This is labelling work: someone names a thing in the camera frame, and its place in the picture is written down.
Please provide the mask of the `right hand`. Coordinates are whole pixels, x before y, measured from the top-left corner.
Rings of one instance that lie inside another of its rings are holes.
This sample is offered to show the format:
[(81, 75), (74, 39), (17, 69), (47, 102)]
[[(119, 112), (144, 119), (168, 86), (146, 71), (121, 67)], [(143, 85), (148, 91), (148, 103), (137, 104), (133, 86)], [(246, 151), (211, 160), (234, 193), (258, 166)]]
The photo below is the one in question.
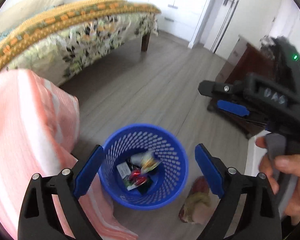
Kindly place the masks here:
[(258, 170), (267, 176), (279, 203), (287, 203), (281, 207), (281, 213), (290, 217), (292, 225), (297, 225), (300, 222), (300, 143), (288, 139), (286, 153), (273, 160), (265, 154)]

